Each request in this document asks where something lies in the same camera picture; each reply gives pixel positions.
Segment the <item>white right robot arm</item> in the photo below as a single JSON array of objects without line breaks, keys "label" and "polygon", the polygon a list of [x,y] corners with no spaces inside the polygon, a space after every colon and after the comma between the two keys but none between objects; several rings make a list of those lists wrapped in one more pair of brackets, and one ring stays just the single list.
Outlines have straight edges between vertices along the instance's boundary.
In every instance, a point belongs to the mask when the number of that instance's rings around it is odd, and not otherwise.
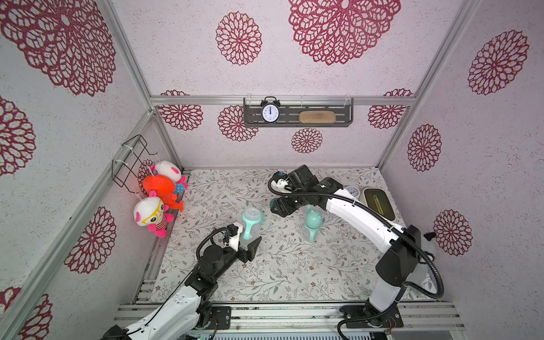
[{"label": "white right robot arm", "polygon": [[404,228],[363,205],[331,177],[319,180],[303,165],[290,173],[277,171],[267,183],[277,198],[270,203],[273,214],[285,218],[307,205],[318,206],[348,222],[382,254],[375,266],[379,279],[368,305],[378,313],[396,304],[404,295],[405,282],[420,265],[421,234]]}]

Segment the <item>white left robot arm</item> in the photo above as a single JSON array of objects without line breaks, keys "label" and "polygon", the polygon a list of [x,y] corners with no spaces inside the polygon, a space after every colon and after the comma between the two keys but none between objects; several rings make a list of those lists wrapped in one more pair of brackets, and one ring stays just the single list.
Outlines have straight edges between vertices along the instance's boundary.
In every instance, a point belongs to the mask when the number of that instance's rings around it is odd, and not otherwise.
[{"label": "white left robot arm", "polygon": [[197,246],[196,263],[188,275],[154,311],[125,327],[111,327],[102,339],[178,339],[211,318],[210,298],[218,279],[237,261],[247,262],[255,250],[239,246],[238,222],[214,229]]}]

